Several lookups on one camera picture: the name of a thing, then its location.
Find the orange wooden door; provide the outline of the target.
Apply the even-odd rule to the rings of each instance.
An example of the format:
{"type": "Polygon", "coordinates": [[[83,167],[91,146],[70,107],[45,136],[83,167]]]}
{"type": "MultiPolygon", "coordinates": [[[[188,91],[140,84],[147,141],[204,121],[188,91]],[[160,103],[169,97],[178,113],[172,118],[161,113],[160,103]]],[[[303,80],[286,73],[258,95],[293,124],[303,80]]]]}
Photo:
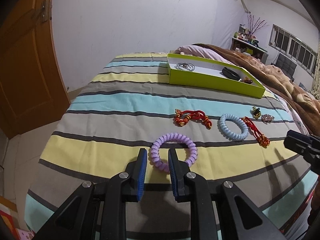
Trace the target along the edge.
{"type": "Polygon", "coordinates": [[[31,17],[43,0],[16,0],[1,24],[1,130],[9,138],[59,120],[70,105],[49,19],[31,17]]]}

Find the black office chair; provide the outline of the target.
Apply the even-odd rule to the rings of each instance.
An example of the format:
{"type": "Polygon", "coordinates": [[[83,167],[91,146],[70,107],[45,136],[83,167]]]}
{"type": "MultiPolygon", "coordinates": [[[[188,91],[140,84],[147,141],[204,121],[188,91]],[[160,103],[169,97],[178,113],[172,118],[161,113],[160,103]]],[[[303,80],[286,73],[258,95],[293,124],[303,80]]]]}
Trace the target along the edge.
{"type": "Polygon", "coordinates": [[[277,58],[271,64],[280,68],[292,82],[295,80],[293,77],[297,67],[297,63],[295,61],[291,60],[286,55],[279,53],[277,58]]]}

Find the cluttered wooden shelf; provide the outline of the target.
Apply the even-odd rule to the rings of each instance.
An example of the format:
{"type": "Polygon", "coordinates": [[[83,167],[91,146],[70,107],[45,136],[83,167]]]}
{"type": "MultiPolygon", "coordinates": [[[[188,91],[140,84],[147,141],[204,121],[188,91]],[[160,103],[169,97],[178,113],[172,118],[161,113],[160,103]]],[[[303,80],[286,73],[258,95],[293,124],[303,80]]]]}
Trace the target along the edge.
{"type": "Polygon", "coordinates": [[[259,47],[259,41],[251,35],[251,32],[244,24],[240,24],[239,30],[234,33],[230,50],[247,53],[262,63],[266,63],[268,57],[267,51],[259,47]]]}

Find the lime green cardboard tray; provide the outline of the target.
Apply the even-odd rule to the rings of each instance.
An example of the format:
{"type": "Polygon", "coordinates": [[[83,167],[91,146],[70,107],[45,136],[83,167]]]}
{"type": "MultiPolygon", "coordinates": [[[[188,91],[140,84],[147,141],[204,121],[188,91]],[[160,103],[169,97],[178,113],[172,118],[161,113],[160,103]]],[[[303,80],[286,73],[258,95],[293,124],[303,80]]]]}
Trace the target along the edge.
{"type": "Polygon", "coordinates": [[[182,85],[231,92],[262,98],[265,87],[242,67],[220,61],[189,55],[168,54],[168,73],[171,85],[182,85]],[[241,77],[240,81],[226,78],[222,69],[227,67],[241,77]]]}

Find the black wristband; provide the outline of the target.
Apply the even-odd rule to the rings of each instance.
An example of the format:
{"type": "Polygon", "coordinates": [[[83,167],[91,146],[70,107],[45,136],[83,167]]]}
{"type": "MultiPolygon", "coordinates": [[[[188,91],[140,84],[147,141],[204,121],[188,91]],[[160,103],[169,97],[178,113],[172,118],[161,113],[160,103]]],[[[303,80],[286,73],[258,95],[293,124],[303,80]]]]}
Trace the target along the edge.
{"type": "Polygon", "coordinates": [[[227,67],[224,67],[222,69],[222,74],[223,74],[223,76],[225,76],[226,78],[231,79],[231,80],[235,80],[235,81],[241,80],[241,77],[238,73],[236,73],[235,71],[233,71],[227,67]]]}

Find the brown plush blanket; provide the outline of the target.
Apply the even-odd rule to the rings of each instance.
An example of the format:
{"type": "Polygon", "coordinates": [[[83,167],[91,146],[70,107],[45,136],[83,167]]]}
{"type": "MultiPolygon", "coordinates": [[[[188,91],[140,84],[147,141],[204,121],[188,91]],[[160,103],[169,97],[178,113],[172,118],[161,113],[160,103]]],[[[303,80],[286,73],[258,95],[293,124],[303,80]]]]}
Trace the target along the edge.
{"type": "Polygon", "coordinates": [[[319,136],[319,100],[314,99],[310,93],[293,83],[280,68],[265,65],[252,56],[234,50],[210,44],[195,45],[212,50],[236,66],[245,68],[266,87],[283,97],[299,114],[307,130],[319,136]]]}

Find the striped bed sheet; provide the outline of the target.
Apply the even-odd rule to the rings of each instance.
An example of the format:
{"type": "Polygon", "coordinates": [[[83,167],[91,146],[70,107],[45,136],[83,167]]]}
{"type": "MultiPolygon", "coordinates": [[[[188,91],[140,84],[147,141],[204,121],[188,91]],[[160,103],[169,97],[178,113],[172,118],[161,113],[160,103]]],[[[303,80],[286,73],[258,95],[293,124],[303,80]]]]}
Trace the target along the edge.
{"type": "MultiPolygon", "coordinates": [[[[145,148],[146,189],[140,203],[128,206],[127,234],[189,237],[189,211],[174,202],[165,170],[173,147],[193,172],[211,182],[234,182],[280,229],[318,177],[284,147],[287,131],[300,130],[287,103],[263,86],[259,99],[171,85],[167,55],[115,57],[75,98],[50,136],[26,196],[27,227],[38,231],[82,181],[107,181],[145,148]],[[253,106],[260,108],[258,120],[251,115],[253,106]]],[[[288,239],[307,229],[310,210],[311,201],[285,234],[288,239]]]]}

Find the barred window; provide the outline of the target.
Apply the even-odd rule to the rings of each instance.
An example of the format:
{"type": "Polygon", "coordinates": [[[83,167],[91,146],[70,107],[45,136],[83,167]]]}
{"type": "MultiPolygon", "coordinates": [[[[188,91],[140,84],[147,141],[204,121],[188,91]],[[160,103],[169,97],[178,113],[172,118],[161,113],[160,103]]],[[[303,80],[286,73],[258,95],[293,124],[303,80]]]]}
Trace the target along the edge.
{"type": "Polygon", "coordinates": [[[273,25],[269,46],[295,61],[300,67],[306,70],[309,75],[314,76],[317,52],[291,33],[277,25],[273,25]]]}

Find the floral curtain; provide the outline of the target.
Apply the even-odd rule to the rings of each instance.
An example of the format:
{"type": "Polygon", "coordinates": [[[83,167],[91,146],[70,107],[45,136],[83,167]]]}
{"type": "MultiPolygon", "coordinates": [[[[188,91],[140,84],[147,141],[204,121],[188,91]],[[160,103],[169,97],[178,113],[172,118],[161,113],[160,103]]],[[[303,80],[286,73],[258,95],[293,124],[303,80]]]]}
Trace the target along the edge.
{"type": "Polygon", "coordinates": [[[319,84],[320,84],[320,73],[319,73],[319,53],[317,54],[316,68],[312,83],[312,94],[314,97],[319,98],[319,84]]]}

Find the pink blossom branches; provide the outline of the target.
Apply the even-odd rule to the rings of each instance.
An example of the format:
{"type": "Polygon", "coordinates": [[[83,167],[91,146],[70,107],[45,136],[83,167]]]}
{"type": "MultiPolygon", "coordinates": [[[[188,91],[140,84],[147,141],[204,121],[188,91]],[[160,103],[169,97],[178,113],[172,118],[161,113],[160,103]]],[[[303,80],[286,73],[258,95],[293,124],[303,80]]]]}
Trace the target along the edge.
{"type": "Polygon", "coordinates": [[[263,29],[264,27],[268,27],[268,23],[265,20],[261,20],[260,18],[255,18],[252,14],[247,14],[247,29],[248,29],[248,37],[252,39],[257,31],[263,29]]]}

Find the metal door latch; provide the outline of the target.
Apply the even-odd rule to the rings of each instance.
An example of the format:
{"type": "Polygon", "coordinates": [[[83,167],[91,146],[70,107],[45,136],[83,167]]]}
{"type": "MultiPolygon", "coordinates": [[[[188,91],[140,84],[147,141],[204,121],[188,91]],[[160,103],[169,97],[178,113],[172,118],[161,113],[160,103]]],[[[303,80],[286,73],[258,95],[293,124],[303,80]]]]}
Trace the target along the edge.
{"type": "Polygon", "coordinates": [[[48,21],[49,19],[49,0],[43,0],[41,2],[41,5],[38,9],[36,9],[32,15],[33,20],[40,21],[41,23],[44,23],[48,21]]]}

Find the small gold black charm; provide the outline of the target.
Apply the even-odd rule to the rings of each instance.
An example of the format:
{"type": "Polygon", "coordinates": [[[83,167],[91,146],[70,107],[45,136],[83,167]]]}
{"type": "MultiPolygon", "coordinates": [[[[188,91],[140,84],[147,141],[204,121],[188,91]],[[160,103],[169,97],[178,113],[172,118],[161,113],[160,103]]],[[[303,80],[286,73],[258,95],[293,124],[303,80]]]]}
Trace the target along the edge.
{"type": "Polygon", "coordinates": [[[258,120],[261,117],[260,108],[253,106],[251,109],[251,115],[253,116],[253,118],[255,118],[255,120],[258,120]]]}

